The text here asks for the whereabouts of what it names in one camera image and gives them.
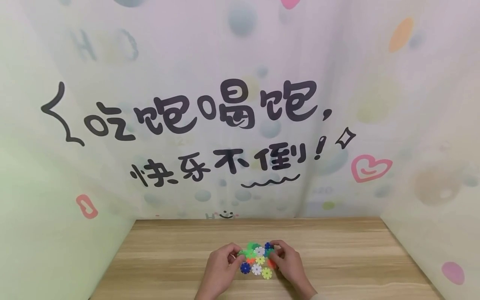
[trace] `finger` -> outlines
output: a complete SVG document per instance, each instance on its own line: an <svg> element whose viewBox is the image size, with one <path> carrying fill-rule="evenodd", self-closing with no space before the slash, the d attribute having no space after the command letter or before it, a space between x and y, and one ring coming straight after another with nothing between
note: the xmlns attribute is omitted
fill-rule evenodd
<svg viewBox="0 0 480 300"><path fill-rule="evenodd" d="M269 258L271 260L274 261L274 263L276 263L276 265L281 268L282 264L283 264L283 259L280 258L280 256L278 256L278 254L275 252L275 251L272 251L270 252L270 256Z"/></svg>
<svg viewBox="0 0 480 300"><path fill-rule="evenodd" d="M236 258L235 255L230 253L228 255L228 264L232 264L235 261L235 258Z"/></svg>
<svg viewBox="0 0 480 300"><path fill-rule="evenodd" d="M241 247L235 243L230 243L230 244L227 244L223 247L221 247L220 249L218 249L221 253L224 253L225 255L229 254L229 253L232 253L232 252L235 252L235 253L238 253L241 251Z"/></svg>
<svg viewBox="0 0 480 300"><path fill-rule="evenodd" d="M283 248L275 249L275 253L277 253L277 255L280 256L281 258L285 257L285 250Z"/></svg>
<svg viewBox="0 0 480 300"><path fill-rule="evenodd" d="M236 272L239 268L240 265L245 261L245 255L239 255L235 259L235 261L232 262L232 264L229 266L229 268L233 269L233 272Z"/></svg>
<svg viewBox="0 0 480 300"><path fill-rule="evenodd" d="M285 252L289 252L293 250L292 247L290 247L287 243L285 243L282 240L273 240L270 242L270 244L282 247Z"/></svg>

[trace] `orange oval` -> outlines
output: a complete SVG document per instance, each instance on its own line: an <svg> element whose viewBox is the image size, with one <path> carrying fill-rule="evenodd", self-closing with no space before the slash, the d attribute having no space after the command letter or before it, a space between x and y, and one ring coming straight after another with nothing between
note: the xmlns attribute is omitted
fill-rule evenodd
<svg viewBox="0 0 480 300"><path fill-rule="evenodd" d="M410 39L413 30L413 19L407 18L396 27L388 45L388 52L393 53L400 50Z"/></svg>

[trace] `pink dot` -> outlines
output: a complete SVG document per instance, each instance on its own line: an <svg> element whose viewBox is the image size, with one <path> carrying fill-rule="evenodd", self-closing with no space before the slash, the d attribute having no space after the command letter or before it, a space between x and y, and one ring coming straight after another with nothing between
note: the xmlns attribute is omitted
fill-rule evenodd
<svg viewBox="0 0 480 300"><path fill-rule="evenodd" d="M465 282L465 273L461 266L454 262L447 262L442 266L442 273L452 283L461 286Z"/></svg>
<svg viewBox="0 0 480 300"><path fill-rule="evenodd" d="M283 4L283 7L285 7L288 10L291 10L292 8L297 6L297 4L300 2L300 0L281 0L281 1Z"/></svg>

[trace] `wooden table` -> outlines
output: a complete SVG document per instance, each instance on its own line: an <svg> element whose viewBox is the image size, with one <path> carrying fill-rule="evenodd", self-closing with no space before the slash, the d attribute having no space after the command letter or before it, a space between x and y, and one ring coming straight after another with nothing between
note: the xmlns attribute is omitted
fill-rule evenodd
<svg viewBox="0 0 480 300"><path fill-rule="evenodd" d="M379 218L139 220L92 300L193 299L211 251L282 239L328 300L442 299ZM237 273L220 299L295 299L290 284Z"/></svg>

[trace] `pink heart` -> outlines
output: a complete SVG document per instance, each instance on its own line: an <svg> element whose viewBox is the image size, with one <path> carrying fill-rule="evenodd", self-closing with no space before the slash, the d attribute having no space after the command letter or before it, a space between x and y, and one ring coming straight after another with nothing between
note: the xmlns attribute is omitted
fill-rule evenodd
<svg viewBox="0 0 480 300"><path fill-rule="evenodd" d="M385 170L383 170L382 172L374 175L375 173L377 173L376 170L367 171L367 170L365 170L364 168L362 168L362 169L360 170L360 172L361 172L363 175L372 175L372 176L367 176L367 177L364 177L364 178L360 178L359 173L358 173L357 164L358 164L358 162L359 162L360 160L362 160L362 159L367 159L367 160L368 160L368 167L369 167L369 168L373 168L373 167L375 167L375 166L377 166L377 165L384 164L384 165L385 165ZM352 175L353 175L353 178L355 179L355 181L358 182L358 183L371 181L371 180L380 178L381 176L385 175L385 173L388 172L388 170L392 167L392 164L393 164L393 161L391 161L390 159L379 159L379 160L375 160L375 158L374 158L373 156L371 156L371 155L362 154L362 155L356 157L356 158L352 161L352 165L351 165Z"/></svg>
<svg viewBox="0 0 480 300"><path fill-rule="evenodd" d="M82 195L78 196L76 201L77 201L78 206L80 206L80 210L82 211L82 214L87 219L93 219L94 217L96 217L98 215L98 210L95 208L95 206L92 203L92 200L90 200L90 198L87 195L82 194ZM91 213L87 212L87 208L85 207L84 203L87 204L90 207L90 209L92 210Z"/></svg>
<svg viewBox="0 0 480 300"><path fill-rule="evenodd" d="M297 4L300 2L300 0L281 0L281 1L283 4L283 7L285 7L288 10L291 10L292 8L297 6Z"/></svg>

